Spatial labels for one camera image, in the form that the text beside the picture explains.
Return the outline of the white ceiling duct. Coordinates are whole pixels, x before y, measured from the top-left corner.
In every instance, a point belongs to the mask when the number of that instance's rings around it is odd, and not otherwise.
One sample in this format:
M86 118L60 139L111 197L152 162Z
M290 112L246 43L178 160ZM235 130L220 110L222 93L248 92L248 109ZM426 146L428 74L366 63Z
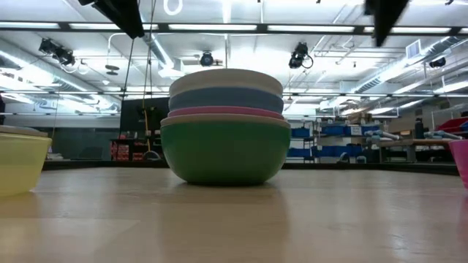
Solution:
M143 41L148 45L150 53L156 57L157 72L160 77L175 80L184 76L184 73L181 71L181 60L171 58L153 34L146 34L143 37Z

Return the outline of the large pink translucent bowl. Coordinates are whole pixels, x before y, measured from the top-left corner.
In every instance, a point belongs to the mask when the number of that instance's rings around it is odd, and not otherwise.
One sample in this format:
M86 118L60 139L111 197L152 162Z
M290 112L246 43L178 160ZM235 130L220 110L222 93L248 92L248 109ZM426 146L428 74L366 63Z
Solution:
M466 190L468 190L468 140L454 140L448 143L456 163L458 173Z

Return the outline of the green matte bowl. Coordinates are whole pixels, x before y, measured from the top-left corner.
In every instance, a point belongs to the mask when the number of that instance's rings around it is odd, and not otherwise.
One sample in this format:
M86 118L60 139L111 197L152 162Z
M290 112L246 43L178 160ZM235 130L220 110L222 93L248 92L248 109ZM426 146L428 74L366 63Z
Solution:
M250 186L282 168L290 128L241 121L174 123L161 128L161 138L166 162L187 183Z

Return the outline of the pink matte bowl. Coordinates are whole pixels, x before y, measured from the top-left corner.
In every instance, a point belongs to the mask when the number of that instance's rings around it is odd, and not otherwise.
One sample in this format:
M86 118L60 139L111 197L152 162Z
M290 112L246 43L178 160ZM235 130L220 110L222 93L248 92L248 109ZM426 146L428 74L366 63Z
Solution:
M238 114L238 115L256 115L262 117L276 118L284 120L280 113L270 110L252 107L234 107L234 106L203 106L203 107L186 107L178 110L171 110L168 117L180 115L195 115L195 114Z

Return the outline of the shelf with red boxes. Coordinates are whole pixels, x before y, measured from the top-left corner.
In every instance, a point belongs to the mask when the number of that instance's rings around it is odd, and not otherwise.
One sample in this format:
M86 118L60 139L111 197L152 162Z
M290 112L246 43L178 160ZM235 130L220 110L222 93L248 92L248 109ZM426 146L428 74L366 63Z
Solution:
M147 145L137 140L111 140L110 156L112 161L142 161Z

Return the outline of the wooden top workbench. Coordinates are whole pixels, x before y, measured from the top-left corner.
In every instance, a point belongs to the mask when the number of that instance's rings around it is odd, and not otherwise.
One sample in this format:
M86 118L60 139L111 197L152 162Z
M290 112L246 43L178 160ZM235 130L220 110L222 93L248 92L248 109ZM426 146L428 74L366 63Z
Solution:
M407 149L407 162L415 163L416 158L416 147L417 146L443 146L448 147L448 143L451 139L404 139L404 140L393 140L393 141L382 141L377 143L377 147L380 148L380 158L384 159L384 148L392 147L404 147Z

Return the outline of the cream matte bowl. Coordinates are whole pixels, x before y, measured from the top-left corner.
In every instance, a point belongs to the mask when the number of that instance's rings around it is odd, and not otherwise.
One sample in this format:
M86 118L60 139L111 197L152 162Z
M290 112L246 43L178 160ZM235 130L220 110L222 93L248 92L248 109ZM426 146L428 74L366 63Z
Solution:
M209 114L194 114L194 115L178 115L167 117L161 120L161 126L168 126L176 123L195 123L201 121L240 121L250 123L268 123L277 126L290 128L290 124L284 119L271 118L258 115L242 115L242 114L226 114L226 113L209 113Z

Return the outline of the red storage bin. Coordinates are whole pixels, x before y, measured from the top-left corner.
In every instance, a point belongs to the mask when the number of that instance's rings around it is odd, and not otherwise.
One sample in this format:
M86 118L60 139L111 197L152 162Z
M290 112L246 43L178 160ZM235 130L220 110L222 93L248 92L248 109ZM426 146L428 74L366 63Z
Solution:
M468 122L468 117L450 119L439 125L436 130L455 134L462 132L462 126Z

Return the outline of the black wall panel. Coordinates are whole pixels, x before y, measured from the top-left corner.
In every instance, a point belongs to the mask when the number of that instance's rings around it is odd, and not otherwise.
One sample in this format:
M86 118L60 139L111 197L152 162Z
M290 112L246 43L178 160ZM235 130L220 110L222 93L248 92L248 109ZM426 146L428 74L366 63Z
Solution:
M149 132L160 130L160 121L169 113L169 98L133 99L123 102L120 130L130 137L143 139Z

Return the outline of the beige bowl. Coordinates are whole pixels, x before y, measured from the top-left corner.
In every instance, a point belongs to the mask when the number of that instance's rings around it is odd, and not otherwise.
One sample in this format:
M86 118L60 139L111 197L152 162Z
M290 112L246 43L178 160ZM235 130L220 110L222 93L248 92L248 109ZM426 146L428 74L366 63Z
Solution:
M35 137L48 137L48 134L33 128L0 125L0 133L20 134Z

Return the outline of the cardboard box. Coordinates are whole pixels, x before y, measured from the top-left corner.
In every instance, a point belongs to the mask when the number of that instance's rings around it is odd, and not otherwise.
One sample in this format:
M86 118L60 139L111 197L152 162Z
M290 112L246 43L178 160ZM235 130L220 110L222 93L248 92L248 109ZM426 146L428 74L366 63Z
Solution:
M360 108L349 114L347 116L347 120L350 124L366 124L371 122L372 114L368 112L367 108Z
M390 133L413 130L415 128L415 118L394 118L388 124Z

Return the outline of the grey rolled mat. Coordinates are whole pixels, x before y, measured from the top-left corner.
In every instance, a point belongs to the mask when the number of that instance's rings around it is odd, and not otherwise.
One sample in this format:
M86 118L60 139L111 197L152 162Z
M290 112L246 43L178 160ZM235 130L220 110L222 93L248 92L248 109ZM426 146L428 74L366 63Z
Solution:
M400 140L401 137L399 135L391 134L386 131L382 130L370 130L364 133L367 137L370 137L372 140L382 140L382 139L389 139L389 140Z
M432 140L444 140L444 139L447 139L447 140L462 140L463 139L463 137L461 137L461 136L451 134L451 133L447 133L445 131L426 131L424 133L424 137L426 139L432 139Z

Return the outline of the grey-blue matte bowl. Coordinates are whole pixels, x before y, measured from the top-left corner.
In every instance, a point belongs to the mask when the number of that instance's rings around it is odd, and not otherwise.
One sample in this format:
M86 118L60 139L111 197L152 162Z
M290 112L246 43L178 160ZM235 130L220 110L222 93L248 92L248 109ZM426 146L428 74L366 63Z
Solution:
M233 106L251 107L282 113L284 102L280 96L252 88L203 88L185 91L169 99L169 109L188 107Z

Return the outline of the white ceiling air vent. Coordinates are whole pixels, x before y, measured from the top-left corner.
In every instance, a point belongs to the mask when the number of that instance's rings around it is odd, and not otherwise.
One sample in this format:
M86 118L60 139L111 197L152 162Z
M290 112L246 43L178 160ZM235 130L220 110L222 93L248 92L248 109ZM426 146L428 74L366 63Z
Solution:
M412 59L420 55L421 53L421 42L420 39L412 42L405 47L406 59Z

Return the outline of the shelf with blue bins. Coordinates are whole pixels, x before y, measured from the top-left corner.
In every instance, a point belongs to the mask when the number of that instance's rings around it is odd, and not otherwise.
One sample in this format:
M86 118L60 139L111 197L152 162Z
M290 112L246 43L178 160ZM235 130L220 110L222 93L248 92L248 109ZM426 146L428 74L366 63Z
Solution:
M334 163L342 156L351 163L364 156L366 132L379 131L378 125L308 123L292 129L288 161Z

